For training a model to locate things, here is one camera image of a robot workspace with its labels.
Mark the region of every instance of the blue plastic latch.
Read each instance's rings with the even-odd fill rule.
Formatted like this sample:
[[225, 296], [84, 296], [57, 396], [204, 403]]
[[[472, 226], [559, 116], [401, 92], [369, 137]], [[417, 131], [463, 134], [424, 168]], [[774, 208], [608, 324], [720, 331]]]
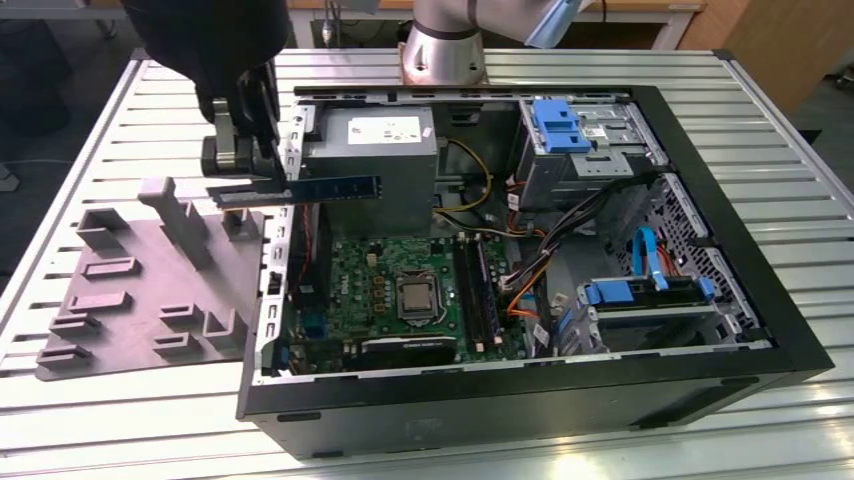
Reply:
[[696, 284], [699, 285], [699, 291], [703, 292], [703, 298], [706, 301], [710, 301], [715, 298], [715, 282], [708, 277], [699, 277], [696, 280]]
[[565, 100], [533, 100], [533, 120], [548, 153], [587, 153], [590, 140], [577, 129], [580, 122]]
[[634, 302], [635, 297], [631, 294], [628, 282], [624, 280], [608, 280], [607, 282], [596, 282], [595, 287], [602, 295], [604, 303], [627, 303]]
[[584, 287], [584, 293], [587, 294], [587, 303], [590, 305], [602, 303], [602, 295], [599, 295], [599, 289], [595, 284]]

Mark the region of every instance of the table leg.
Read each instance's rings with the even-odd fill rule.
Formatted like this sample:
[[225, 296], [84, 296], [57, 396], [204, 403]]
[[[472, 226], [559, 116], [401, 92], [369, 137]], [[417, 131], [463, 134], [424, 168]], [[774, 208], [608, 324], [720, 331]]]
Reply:
[[104, 40], [112, 40], [116, 38], [116, 21], [114, 20], [94, 20], [94, 26], [101, 32]]
[[313, 10], [291, 10], [291, 26], [293, 27], [293, 37], [296, 38], [296, 48], [316, 48], [315, 37], [311, 34], [311, 21], [313, 20]]
[[655, 43], [652, 44], [652, 50], [675, 50], [679, 46], [679, 41], [684, 35], [684, 31], [688, 29], [694, 12], [679, 12], [670, 16], [670, 21], [664, 24]]

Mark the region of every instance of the aluminum workbench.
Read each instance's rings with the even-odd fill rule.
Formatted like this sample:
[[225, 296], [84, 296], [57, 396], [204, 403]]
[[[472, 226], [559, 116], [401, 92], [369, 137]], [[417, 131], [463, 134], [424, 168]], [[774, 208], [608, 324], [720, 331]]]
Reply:
[[[400, 82], [392, 50], [289, 50], [283, 105], [299, 84]], [[0, 299], [0, 476], [81, 479], [276, 472], [323, 478], [848, 478], [854, 475], [854, 201], [740, 66], [708, 52], [515, 51], [487, 56], [493, 84], [651, 84], [762, 247], [836, 368], [674, 429], [300, 464], [235, 419], [240, 364], [41, 383], [36, 353], [82, 242], [85, 208], [150, 218], [138, 179], [176, 177], [213, 211], [201, 177], [212, 127], [192, 83], [133, 60]], [[283, 132], [288, 112], [283, 113]]]

